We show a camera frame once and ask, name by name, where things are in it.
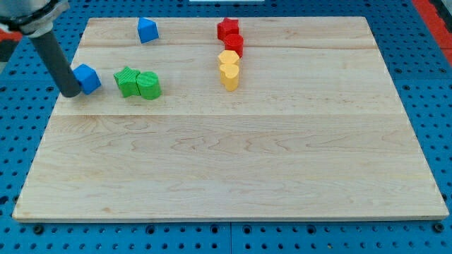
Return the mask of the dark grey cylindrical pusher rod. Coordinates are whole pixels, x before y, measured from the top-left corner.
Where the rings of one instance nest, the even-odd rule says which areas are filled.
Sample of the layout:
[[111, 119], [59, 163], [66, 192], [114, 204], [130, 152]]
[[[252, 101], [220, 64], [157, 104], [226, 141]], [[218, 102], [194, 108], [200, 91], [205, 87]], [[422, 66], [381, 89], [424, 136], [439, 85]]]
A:
[[81, 87], [53, 31], [50, 30], [37, 37], [29, 36], [29, 38], [60, 93], [64, 97], [78, 95]]

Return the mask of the silver robot wrist mount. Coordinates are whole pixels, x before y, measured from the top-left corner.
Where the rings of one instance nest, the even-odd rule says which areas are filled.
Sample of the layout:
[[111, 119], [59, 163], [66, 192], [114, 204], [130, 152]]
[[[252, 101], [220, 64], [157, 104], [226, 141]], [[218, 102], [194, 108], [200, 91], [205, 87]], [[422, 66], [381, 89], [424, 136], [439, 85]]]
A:
[[1, 29], [39, 37], [69, 8], [68, 0], [1, 0]]

